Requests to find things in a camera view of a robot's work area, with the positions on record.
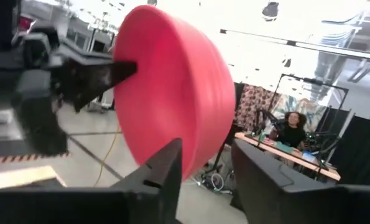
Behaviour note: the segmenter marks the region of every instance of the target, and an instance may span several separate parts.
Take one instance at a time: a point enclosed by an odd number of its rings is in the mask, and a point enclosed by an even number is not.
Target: wooden board
[[[258,140],[247,138],[245,136],[245,134],[246,133],[236,133],[234,135],[234,137],[236,137],[238,139],[241,139],[243,141],[246,141],[249,144],[252,144],[253,146],[258,145]],[[288,160],[290,160],[294,163],[300,164],[301,166],[304,166],[308,169],[314,170],[316,172],[319,170],[319,166],[317,164],[317,161],[314,161],[314,164],[312,164],[310,162],[307,162],[307,161],[303,160],[302,159],[302,153],[300,151],[296,150],[296,149],[294,149],[292,154],[287,154],[287,153],[285,153],[285,152],[283,152],[279,149],[276,149],[274,146],[270,146],[270,145],[263,144],[263,143],[260,143],[258,147],[263,149],[263,150],[274,153],[274,154],[276,154],[280,157],[283,157],[284,159],[288,159]],[[339,173],[336,170],[332,169],[332,168],[328,168],[328,170],[321,169],[320,173],[329,177],[329,178],[331,178],[331,179],[334,179],[336,181],[339,181],[341,179],[341,176],[339,175]]]
[[[57,175],[51,166],[34,167],[20,170],[13,170],[0,173],[0,189],[18,187],[31,184],[40,180],[56,178],[66,187],[64,181]]]

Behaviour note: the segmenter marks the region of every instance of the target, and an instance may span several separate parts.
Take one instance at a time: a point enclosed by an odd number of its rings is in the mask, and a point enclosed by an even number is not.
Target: floral curtain
[[[273,96],[274,92],[265,90],[260,86],[245,85],[239,107],[236,111],[235,122],[237,125],[244,129],[251,130],[256,121],[256,110],[258,108],[268,110]],[[276,93],[272,106],[277,104],[280,96],[280,94]]]
[[[296,111],[307,117],[307,123],[304,127],[307,132],[314,132],[323,117],[326,110],[325,106],[318,105],[308,99],[298,100],[289,95],[282,95],[278,103],[272,108],[271,113],[279,119],[284,118],[284,114],[290,111]],[[267,124],[265,132],[272,130],[270,122]]]

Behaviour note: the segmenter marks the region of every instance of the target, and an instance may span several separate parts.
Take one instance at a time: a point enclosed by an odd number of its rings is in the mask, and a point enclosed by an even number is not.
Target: curly hair
[[[291,111],[291,112],[287,112],[286,114],[284,114],[284,118],[286,121],[289,120],[289,117],[290,117],[290,114],[292,113],[296,113],[298,115],[298,128],[303,128],[305,126],[305,124],[307,123],[307,117],[306,115],[302,114],[302,113],[299,113],[299,112],[296,112],[296,111]]]

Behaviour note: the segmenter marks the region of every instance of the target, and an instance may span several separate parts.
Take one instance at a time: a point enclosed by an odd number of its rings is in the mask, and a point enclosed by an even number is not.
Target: woman
[[[305,140],[305,131],[303,127],[307,122],[307,117],[298,112],[288,112],[284,116],[284,130],[278,133],[273,129],[269,135],[271,140],[280,141],[281,143],[297,149],[304,149],[303,140]]]

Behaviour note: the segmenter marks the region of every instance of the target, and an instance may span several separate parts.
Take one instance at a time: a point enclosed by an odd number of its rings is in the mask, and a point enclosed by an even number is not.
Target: yellow cable
[[[114,146],[114,143],[116,142],[116,138],[117,138],[119,130],[120,130],[120,127],[117,126],[116,134],[114,135],[114,139],[111,143],[110,149],[109,149],[108,153],[106,154],[106,156],[104,157],[103,163],[100,165],[99,177],[98,177],[98,180],[96,180],[95,184],[93,185],[94,187],[96,187],[98,185],[99,181],[100,181],[100,178],[101,178],[102,173],[103,173],[103,164],[106,162],[106,159],[109,157],[110,152],[113,150],[113,146]]]

